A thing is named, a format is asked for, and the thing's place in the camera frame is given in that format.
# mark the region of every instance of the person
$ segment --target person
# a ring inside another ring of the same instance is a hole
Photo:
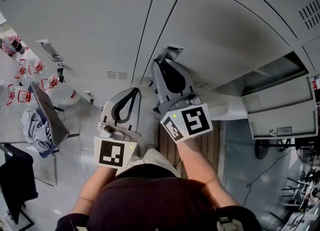
[[[260,231],[226,192],[194,139],[177,144],[188,179],[155,149],[116,169],[99,166],[56,231]]]

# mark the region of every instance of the black chair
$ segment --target black chair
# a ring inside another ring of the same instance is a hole
[[[34,160],[28,153],[8,143],[0,144],[0,149],[5,153],[5,164],[0,166],[2,194],[14,222],[18,224],[20,213],[29,221],[28,225],[20,229],[24,231],[34,223],[21,208],[26,207],[26,201],[38,197],[33,169]]]

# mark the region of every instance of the cloth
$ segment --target cloth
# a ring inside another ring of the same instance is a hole
[[[43,123],[40,115],[27,108],[20,119],[25,140],[30,143],[39,153],[47,151],[52,144],[52,136],[49,123]]]
[[[144,173],[150,164],[134,168]],[[178,177],[123,177],[101,191],[90,216],[73,213],[58,220],[56,231],[74,230],[261,231],[262,228],[246,208],[212,209],[194,181]]]
[[[159,151],[157,151],[153,148],[149,149],[145,153],[143,158],[138,157],[138,156],[131,157],[126,168],[118,169],[116,174],[119,175],[120,173],[132,168],[133,166],[143,165],[143,164],[153,164],[153,165],[160,166],[160,167],[165,168],[168,171],[172,172],[174,174],[174,176],[181,178],[181,175],[179,174],[179,172],[177,172],[176,168],[173,167],[173,165],[168,161],[168,159],[165,158]]]

